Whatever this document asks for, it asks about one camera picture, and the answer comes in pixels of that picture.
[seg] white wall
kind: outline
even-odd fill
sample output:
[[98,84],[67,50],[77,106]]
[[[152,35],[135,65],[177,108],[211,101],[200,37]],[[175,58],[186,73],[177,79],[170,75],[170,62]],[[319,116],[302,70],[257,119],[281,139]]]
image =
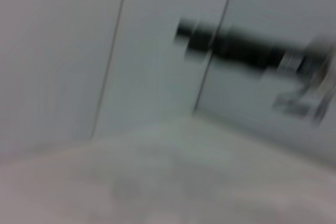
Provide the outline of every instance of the white wall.
[[88,140],[120,0],[0,0],[0,157]]
[[219,24],[226,0],[125,0],[96,138],[191,114],[206,62],[174,44],[181,18]]
[[[266,38],[305,45],[315,36],[336,34],[335,0],[230,0],[223,27],[238,27]],[[279,143],[336,162],[336,106],[317,127],[309,120],[275,112],[280,93],[300,85],[271,74],[212,64],[200,109],[216,113]]]

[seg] tile floor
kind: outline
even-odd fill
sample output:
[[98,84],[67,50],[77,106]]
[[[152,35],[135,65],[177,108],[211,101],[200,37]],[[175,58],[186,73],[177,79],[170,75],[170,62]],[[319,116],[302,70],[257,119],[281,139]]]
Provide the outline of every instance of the tile floor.
[[204,116],[0,167],[1,224],[330,224],[336,173]]

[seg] wall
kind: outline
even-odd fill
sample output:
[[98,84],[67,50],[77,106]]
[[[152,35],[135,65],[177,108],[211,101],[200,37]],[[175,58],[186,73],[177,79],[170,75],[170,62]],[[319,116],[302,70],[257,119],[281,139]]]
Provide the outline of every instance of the wall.
[[[336,34],[336,5],[334,0],[230,0],[223,28],[230,27],[305,45],[317,35]],[[273,110],[280,93],[298,87],[292,79],[271,73],[259,76],[237,66],[212,64],[199,107],[336,163],[335,105],[319,126]]]
[[0,157],[89,140],[120,0],[0,0]]
[[96,138],[193,111],[206,61],[175,43],[181,18],[218,26],[226,0],[125,0]]

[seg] floor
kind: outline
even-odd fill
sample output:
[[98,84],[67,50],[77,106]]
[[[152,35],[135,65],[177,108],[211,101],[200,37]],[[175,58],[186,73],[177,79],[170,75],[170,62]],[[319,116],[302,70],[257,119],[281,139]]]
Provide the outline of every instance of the floor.
[[202,115],[0,167],[2,224],[336,223],[336,173]]

